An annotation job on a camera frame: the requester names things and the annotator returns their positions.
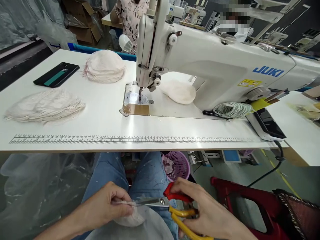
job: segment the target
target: juki logo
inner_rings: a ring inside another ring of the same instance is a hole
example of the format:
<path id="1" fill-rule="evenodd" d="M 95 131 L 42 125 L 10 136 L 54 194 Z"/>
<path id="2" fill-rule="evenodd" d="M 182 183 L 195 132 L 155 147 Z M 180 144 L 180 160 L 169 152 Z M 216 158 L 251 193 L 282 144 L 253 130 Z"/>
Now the juki logo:
<path id="1" fill-rule="evenodd" d="M 284 73 L 284 70 L 263 66 L 262 68 L 255 68 L 253 72 L 261 73 L 261 74 L 265 74 L 273 77 L 279 77 L 282 73 Z"/>

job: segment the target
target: smartphone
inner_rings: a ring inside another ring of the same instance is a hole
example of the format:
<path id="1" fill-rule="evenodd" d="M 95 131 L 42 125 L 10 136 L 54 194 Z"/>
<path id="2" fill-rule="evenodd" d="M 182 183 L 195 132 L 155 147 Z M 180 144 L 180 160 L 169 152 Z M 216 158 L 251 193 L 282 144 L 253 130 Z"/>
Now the smartphone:
<path id="1" fill-rule="evenodd" d="M 78 65 L 62 62 L 33 81 L 33 83 L 35 85 L 56 88 L 61 86 L 61 84 L 71 77 L 79 68 Z"/>

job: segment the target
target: ruler markings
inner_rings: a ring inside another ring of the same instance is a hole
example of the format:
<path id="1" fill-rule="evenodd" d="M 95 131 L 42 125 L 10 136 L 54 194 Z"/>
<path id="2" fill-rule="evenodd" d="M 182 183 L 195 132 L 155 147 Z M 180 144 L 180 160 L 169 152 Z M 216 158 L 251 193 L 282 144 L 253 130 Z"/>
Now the ruler markings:
<path id="1" fill-rule="evenodd" d="M 16 134 L 10 144 L 128 144 L 128 143 L 213 143 L 256 142 L 252 138 L 191 137 L 191 136 L 121 136 L 121 135 L 43 135 Z"/>

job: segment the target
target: scissors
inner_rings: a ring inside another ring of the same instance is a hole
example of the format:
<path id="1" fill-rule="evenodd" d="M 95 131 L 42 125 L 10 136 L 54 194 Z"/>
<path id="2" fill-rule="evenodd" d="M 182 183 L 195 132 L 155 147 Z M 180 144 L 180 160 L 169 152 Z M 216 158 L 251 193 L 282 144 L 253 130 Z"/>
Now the scissors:
<path id="1" fill-rule="evenodd" d="M 212 237 L 201 237 L 197 234 L 195 234 L 193 231 L 191 231 L 181 220 L 180 218 L 186 218 L 189 216 L 195 216 L 198 214 L 198 210 L 191 208 L 188 210 L 177 210 L 173 208 L 169 201 L 171 199 L 178 199 L 182 200 L 187 203 L 192 203 L 194 200 L 185 195 L 185 194 L 178 194 L 178 193 L 170 193 L 170 190 L 173 186 L 174 182 L 169 183 L 166 190 L 163 192 L 164 197 L 163 198 L 147 198 L 146 200 L 137 202 L 138 205 L 146 205 L 151 207 L 164 207 L 168 208 L 169 212 L 171 213 L 171 218 L 173 221 L 177 223 L 177 225 L 180 227 L 180 229 L 192 240 L 213 240 Z"/>

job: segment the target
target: black cable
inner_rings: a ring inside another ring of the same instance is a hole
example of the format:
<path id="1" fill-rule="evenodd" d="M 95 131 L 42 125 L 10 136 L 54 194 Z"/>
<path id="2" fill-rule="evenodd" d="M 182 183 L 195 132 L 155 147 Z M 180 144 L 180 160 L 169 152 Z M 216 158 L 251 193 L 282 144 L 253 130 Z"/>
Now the black cable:
<path id="1" fill-rule="evenodd" d="M 197 157 L 194 153 L 192 153 L 192 155 L 195 157 L 195 158 L 197 158 L 197 159 L 199 159 L 201 162 L 202 162 L 202 160 L 199 158 L 199 157 Z M 196 170 L 199 168 L 199 167 L 201 167 L 202 165 L 200 164 L 194 171 L 193 171 L 193 175 L 194 175 L 194 173 L 196 172 Z"/>
<path id="2" fill-rule="evenodd" d="M 196 168 L 196 170 L 199 168 L 199 167 L 201 167 L 202 165 L 200 164 L 197 168 Z M 194 173 L 196 172 L 196 170 L 194 170 L 193 171 L 193 175 L 194 175 Z"/>
<path id="3" fill-rule="evenodd" d="M 274 143 L 278 146 L 278 148 L 280 149 L 280 156 L 276 156 L 276 159 L 279 161 L 278 165 L 273 168 L 272 170 L 270 170 L 269 172 L 267 172 L 266 174 L 262 175 L 261 177 L 259 177 L 257 180 L 255 180 L 254 182 L 250 183 L 248 186 L 245 186 L 242 190 L 237 191 L 237 192 L 231 192 L 229 193 L 226 197 L 228 197 L 230 194 L 233 193 L 240 193 L 242 191 L 244 191 L 245 189 L 251 187 L 252 185 L 256 184 L 257 182 L 259 182 L 261 179 L 265 178 L 266 176 L 268 176 L 270 173 L 273 173 L 274 171 L 276 171 L 280 165 L 282 164 L 282 162 L 285 160 L 284 156 L 283 156 L 283 149 L 281 144 L 279 143 L 279 141 L 275 140 Z"/>

